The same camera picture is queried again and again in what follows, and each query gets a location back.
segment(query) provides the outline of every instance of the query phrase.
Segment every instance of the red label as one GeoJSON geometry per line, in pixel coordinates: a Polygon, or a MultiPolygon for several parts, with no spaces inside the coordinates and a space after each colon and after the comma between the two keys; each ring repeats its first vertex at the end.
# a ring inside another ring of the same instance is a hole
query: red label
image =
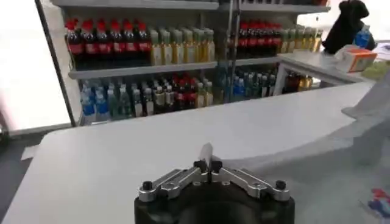
{"type": "Polygon", "coordinates": [[[83,45],[82,44],[69,44],[68,45],[69,51],[72,54],[82,54],[83,52],[83,45]]]}
{"type": "Polygon", "coordinates": [[[248,39],[239,39],[238,45],[241,47],[246,47],[248,45],[248,39]]]}
{"type": "Polygon", "coordinates": [[[137,46],[134,43],[127,43],[126,50],[127,51],[137,51],[137,46]]]}
{"type": "Polygon", "coordinates": [[[150,43],[139,43],[140,51],[151,51],[151,44],[150,43]]]}
{"type": "Polygon", "coordinates": [[[256,46],[257,45],[257,39],[256,38],[249,39],[248,45],[249,46],[256,46]]]}
{"type": "Polygon", "coordinates": [[[97,54],[98,53],[98,45],[94,44],[86,44],[85,50],[88,54],[97,54]]]}
{"type": "Polygon", "coordinates": [[[265,40],[264,38],[259,38],[259,39],[257,39],[257,45],[262,46],[262,45],[265,44],[265,42],[266,42],[266,40],[265,40]]]}
{"type": "Polygon", "coordinates": [[[125,43],[114,43],[114,51],[118,53],[122,53],[126,51],[125,43]]]}
{"type": "Polygon", "coordinates": [[[111,44],[99,44],[99,52],[102,54],[110,54],[112,52],[111,44]]]}

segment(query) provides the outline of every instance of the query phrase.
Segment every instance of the juice bottle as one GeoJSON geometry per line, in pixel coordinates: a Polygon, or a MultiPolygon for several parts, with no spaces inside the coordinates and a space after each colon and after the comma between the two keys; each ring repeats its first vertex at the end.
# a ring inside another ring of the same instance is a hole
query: juice bottle
{"type": "Polygon", "coordinates": [[[129,20],[123,21],[123,37],[126,44],[126,59],[134,61],[138,56],[137,41],[133,32],[133,25],[129,20]]]}
{"type": "Polygon", "coordinates": [[[113,41],[114,59],[117,65],[124,65],[126,54],[126,43],[124,41],[121,27],[116,19],[111,21],[111,38],[113,41]]]}
{"type": "Polygon", "coordinates": [[[106,63],[112,57],[112,47],[113,43],[111,38],[107,34],[107,29],[105,27],[105,22],[103,19],[100,19],[97,22],[97,42],[99,46],[100,58],[103,63],[106,63]]]}
{"type": "Polygon", "coordinates": [[[172,62],[174,64],[184,63],[184,46],[183,46],[183,33],[179,30],[173,31],[173,43],[172,43],[172,62]]]}
{"type": "Polygon", "coordinates": [[[84,54],[84,45],[79,33],[76,31],[76,21],[74,19],[66,22],[67,33],[65,36],[69,53],[73,59],[73,65],[78,68],[82,63],[84,54]]]}
{"type": "Polygon", "coordinates": [[[162,52],[161,52],[161,46],[158,42],[158,32],[156,30],[150,30],[151,34],[151,63],[152,65],[162,65],[162,52]]]}

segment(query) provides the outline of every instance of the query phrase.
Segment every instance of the soda bottle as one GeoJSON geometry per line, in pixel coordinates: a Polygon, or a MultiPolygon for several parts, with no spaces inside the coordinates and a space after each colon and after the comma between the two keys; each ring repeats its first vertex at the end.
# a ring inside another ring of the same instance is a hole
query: soda bottle
{"type": "Polygon", "coordinates": [[[110,59],[112,57],[112,47],[113,43],[107,34],[107,29],[105,27],[105,22],[103,19],[100,19],[97,22],[97,44],[99,46],[99,55],[101,62],[104,64],[110,63],[110,59]]]}
{"type": "Polygon", "coordinates": [[[246,58],[248,47],[248,24],[242,22],[238,31],[237,57],[246,58]]]}
{"type": "Polygon", "coordinates": [[[94,64],[96,65],[96,60],[98,59],[99,48],[93,32],[92,19],[83,22],[81,37],[85,43],[85,61],[88,63],[88,66],[93,67],[94,64]]]}
{"type": "Polygon", "coordinates": [[[140,58],[141,64],[150,65],[152,44],[150,35],[146,32],[146,25],[144,23],[138,23],[138,28],[136,30],[138,31],[138,33],[135,32],[138,40],[138,58],[140,58]]]}
{"type": "Polygon", "coordinates": [[[76,20],[71,19],[66,22],[65,27],[67,28],[67,33],[65,35],[65,40],[68,45],[69,53],[74,62],[76,69],[81,66],[82,57],[84,54],[84,45],[81,40],[79,33],[76,31],[76,20]]]}
{"type": "Polygon", "coordinates": [[[114,59],[115,64],[124,66],[124,59],[126,55],[126,42],[121,32],[121,27],[116,19],[111,21],[111,38],[113,40],[114,59]]]}
{"type": "Polygon", "coordinates": [[[123,38],[126,44],[126,53],[125,53],[126,60],[132,61],[137,59],[138,56],[137,41],[133,33],[133,25],[127,19],[123,21],[123,38]]]}

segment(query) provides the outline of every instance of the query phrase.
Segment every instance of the white counter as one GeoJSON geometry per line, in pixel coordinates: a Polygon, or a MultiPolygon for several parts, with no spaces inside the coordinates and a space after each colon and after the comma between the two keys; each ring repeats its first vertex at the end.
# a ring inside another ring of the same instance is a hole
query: white counter
{"type": "Polygon", "coordinates": [[[204,143],[224,159],[287,151],[351,124],[341,109],[370,87],[356,83],[55,131],[40,144],[3,224],[133,223],[139,184],[189,167],[204,143]]]}

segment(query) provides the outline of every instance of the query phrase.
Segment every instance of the store shelf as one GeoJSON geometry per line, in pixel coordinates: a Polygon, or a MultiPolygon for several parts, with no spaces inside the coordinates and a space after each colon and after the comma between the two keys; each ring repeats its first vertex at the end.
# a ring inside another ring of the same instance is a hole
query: store shelf
{"type": "Polygon", "coordinates": [[[217,2],[161,0],[51,0],[59,7],[117,7],[135,9],[216,10],[217,2]]]}
{"type": "MultiPolygon", "coordinates": [[[[220,6],[221,10],[229,10],[229,4],[220,6]]],[[[315,5],[284,5],[284,4],[241,4],[241,11],[245,12],[285,12],[285,13],[318,13],[327,12],[330,7],[315,5]]]]}
{"type": "Polygon", "coordinates": [[[191,71],[198,69],[211,69],[217,67],[217,62],[181,64],[181,65],[161,65],[161,66],[145,66],[134,68],[117,68],[117,69],[100,69],[87,71],[71,71],[69,76],[72,79],[95,79],[103,77],[116,77],[127,75],[141,75],[162,72],[178,72],[191,71]]]}
{"type": "Polygon", "coordinates": [[[263,65],[263,64],[278,63],[279,61],[280,59],[278,57],[237,59],[236,66],[263,65]]]}

